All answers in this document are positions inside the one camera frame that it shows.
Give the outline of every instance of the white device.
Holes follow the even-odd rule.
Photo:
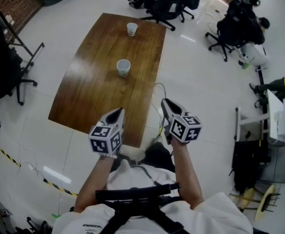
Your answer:
[[[198,117],[177,102],[170,99],[163,99],[161,102],[164,117],[169,124],[164,127],[167,143],[171,143],[171,135],[174,135],[180,142],[188,143],[197,140],[203,127]]]
[[[114,109],[101,117],[88,135],[93,152],[117,158],[122,144],[124,117],[125,110],[123,108]]]

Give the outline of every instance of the white desk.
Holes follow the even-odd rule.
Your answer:
[[[242,116],[241,107],[235,109],[237,112],[237,124],[236,124],[236,141],[240,141],[241,126],[246,124],[255,123],[258,121],[263,121],[265,119],[270,119],[269,129],[263,130],[264,133],[269,133],[270,138],[274,139],[275,142],[281,141],[285,142],[285,138],[278,136],[278,121],[276,119],[276,112],[282,111],[284,109],[283,103],[270,91],[267,90],[268,94],[268,113],[259,115],[253,118],[247,118]]]

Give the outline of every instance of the white shirt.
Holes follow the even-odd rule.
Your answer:
[[[172,184],[174,173],[143,165],[151,177],[160,184]],[[131,168],[123,160],[120,167],[110,174],[108,190],[143,188],[154,186],[145,172],[138,167]],[[179,196],[174,190],[169,196]],[[185,201],[170,203],[161,208],[173,221],[180,222],[191,234],[252,234],[252,226],[224,193],[218,193],[198,205],[195,210]],[[87,207],[82,213],[65,213],[57,218],[52,234],[98,234],[114,216],[114,209],[99,204]],[[116,234],[166,234],[148,218],[131,217]]]

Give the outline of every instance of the black and white marker cube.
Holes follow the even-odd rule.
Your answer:
[[[103,156],[117,158],[122,144],[122,129],[98,123],[89,133],[88,139],[93,152]]]
[[[195,116],[177,116],[171,121],[170,133],[181,142],[196,140],[203,125]]]

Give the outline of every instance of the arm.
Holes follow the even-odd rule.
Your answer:
[[[74,212],[81,213],[86,207],[97,204],[95,192],[106,188],[113,162],[113,158],[100,156],[82,189],[79,191]]]
[[[204,202],[200,183],[192,166],[187,145],[179,142],[174,136],[171,139],[171,145],[175,160],[176,182],[181,185],[180,197],[190,204],[193,210]]]

